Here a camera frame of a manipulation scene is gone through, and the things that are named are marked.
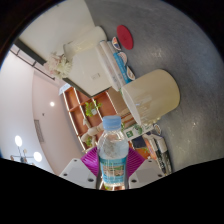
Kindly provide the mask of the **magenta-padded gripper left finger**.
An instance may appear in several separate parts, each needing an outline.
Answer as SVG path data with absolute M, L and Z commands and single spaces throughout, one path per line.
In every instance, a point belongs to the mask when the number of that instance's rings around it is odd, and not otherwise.
M 61 172 L 60 177 L 78 186 L 95 189 L 99 173 L 97 148 L 94 147 L 80 159 L 73 158 Z

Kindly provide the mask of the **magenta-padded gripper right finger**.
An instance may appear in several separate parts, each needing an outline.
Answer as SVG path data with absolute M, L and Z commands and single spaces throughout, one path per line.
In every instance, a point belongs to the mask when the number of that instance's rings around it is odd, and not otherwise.
M 129 149 L 127 157 L 127 177 L 130 189 L 146 186 L 164 177 L 157 162 L 153 159 L 144 159 L 133 149 Z

